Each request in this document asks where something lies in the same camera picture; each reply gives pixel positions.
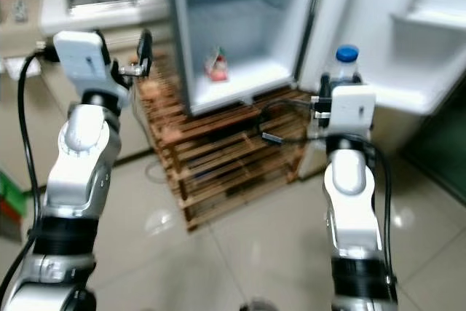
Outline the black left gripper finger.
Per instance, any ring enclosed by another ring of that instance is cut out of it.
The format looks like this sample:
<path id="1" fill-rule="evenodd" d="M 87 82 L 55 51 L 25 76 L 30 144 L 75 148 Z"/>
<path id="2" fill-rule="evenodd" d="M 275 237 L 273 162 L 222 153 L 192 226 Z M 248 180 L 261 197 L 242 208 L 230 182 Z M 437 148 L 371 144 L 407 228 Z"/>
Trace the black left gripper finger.
<path id="1" fill-rule="evenodd" d="M 139 78 L 149 77 L 154 60 L 152 44 L 152 32 L 149 29 L 143 29 L 137 47 L 136 76 Z"/>

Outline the clear bottle with blue cap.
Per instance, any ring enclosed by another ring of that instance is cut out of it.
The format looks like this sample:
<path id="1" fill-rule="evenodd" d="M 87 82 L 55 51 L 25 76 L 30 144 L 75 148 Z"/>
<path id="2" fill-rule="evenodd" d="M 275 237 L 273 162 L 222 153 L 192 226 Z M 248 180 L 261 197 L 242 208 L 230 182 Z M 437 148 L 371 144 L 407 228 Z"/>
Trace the clear bottle with blue cap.
<path id="1" fill-rule="evenodd" d="M 324 71 L 328 86 L 333 89 L 340 85 L 362 84 L 363 79 L 358 68 L 360 49 L 353 44 L 343 44 L 336 48 L 333 60 Z"/>

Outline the dark grey fridge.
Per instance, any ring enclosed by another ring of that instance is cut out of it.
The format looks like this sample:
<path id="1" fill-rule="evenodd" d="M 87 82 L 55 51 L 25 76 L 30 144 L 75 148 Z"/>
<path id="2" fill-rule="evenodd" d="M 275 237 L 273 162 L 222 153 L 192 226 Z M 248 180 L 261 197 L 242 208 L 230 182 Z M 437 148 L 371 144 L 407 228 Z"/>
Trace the dark grey fridge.
<path id="1" fill-rule="evenodd" d="M 315 0 L 172 0 L 176 60 L 190 116 L 292 84 L 301 65 Z M 223 48 L 229 81 L 211 82 L 204 64 Z"/>

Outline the white fridge door with shelves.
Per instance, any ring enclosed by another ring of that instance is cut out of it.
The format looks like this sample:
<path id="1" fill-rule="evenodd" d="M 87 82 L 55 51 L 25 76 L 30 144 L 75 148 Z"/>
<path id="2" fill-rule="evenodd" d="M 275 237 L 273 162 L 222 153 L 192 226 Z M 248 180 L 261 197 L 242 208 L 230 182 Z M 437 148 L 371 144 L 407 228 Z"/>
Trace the white fridge door with shelves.
<path id="1" fill-rule="evenodd" d="M 317 88 L 341 44 L 359 48 L 380 106 L 433 114 L 466 71 L 466 0 L 317 0 L 300 87 Z"/>

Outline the red and white food pack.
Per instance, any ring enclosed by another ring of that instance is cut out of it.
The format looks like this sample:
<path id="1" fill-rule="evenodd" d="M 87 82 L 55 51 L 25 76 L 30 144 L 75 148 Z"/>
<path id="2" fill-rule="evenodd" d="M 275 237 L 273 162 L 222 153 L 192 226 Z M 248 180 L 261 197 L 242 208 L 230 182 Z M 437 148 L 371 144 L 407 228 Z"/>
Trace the red and white food pack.
<path id="1" fill-rule="evenodd" d="M 227 61 L 222 47 L 213 48 L 206 58 L 204 68 L 207 78 L 211 82 L 229 81 L 229 61 Z"/>

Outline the white kitchen counter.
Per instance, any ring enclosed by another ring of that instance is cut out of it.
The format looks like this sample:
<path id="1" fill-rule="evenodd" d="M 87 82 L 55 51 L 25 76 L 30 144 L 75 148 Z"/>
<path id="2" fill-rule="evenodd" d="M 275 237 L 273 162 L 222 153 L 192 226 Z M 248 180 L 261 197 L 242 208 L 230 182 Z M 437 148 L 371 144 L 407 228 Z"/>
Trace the white kitchen counter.
<path id="1" fill-rule="evenodd" d="M 69 12 L 67 0 L 42 0 L 39 27 L 44 35 L 59 31 L 83 31 L 140 25 L 170 16 L 172 7 L 167 0 L 140 0 L 136 5 L 112 9 Z"/>

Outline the white flat box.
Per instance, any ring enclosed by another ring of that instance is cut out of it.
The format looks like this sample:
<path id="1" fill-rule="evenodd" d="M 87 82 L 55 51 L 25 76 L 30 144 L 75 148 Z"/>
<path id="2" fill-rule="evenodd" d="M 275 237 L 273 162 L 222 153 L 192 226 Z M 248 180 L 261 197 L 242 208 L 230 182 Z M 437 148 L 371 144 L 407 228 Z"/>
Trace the white flat box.
<path id="1" fill-rule="evenodd" d="M 42 71 L 39 61 L 34 58 L 29 62 L 29 65 L 26 65 L 27 59 L 27 57 L 4 58 L 2 61 L 4 71 L 9 74 L 11 79 L 20 80 L 21 71 L 23 71 L 23 67 L 27 66 L 26 77 L 40 76 Z"/>

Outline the wooden slatted rack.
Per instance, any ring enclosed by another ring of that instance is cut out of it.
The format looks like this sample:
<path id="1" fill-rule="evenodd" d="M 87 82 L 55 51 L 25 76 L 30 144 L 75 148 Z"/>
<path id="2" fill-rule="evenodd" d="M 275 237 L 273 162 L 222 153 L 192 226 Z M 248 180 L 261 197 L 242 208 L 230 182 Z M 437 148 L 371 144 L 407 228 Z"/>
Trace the wooden slatted rack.
<path id="1" fill-rule="evenodd" d="M 197 117 L 183 112 L 167 78 L 138 82 L 135 94 L 187 231 L 299 179 L 304 147 L 266 143 L 256 122 L 269 102 L 307 101 L 306 92 L 280 88 L 260 95 L 252 105 L 235 104 Z"/>

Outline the small clear jar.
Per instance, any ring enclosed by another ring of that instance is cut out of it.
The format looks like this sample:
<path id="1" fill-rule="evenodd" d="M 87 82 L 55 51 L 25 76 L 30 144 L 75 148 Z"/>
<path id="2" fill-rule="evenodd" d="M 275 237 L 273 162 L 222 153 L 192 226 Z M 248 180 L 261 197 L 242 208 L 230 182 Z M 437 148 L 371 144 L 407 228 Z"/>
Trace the small clear jar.
<path id="1" fill-rule="evenodd" d="M 11 17 L 15 23 L 28 22 L 28 8 L 23 0 L 16 0 L 11 5 Z"/>

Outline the green and red box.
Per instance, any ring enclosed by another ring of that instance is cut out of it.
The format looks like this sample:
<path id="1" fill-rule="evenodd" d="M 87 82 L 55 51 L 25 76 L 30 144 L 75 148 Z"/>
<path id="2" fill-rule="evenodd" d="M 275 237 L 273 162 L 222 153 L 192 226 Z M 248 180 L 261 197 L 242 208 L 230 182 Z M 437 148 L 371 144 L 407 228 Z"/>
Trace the green and red box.
<path id="1" fill-rule="evenodd" d="M 1 237 L 21 242 L 21 218 L 25 209 L 25 197 L 16 184 L 0 172 L 0 234 Z"/>

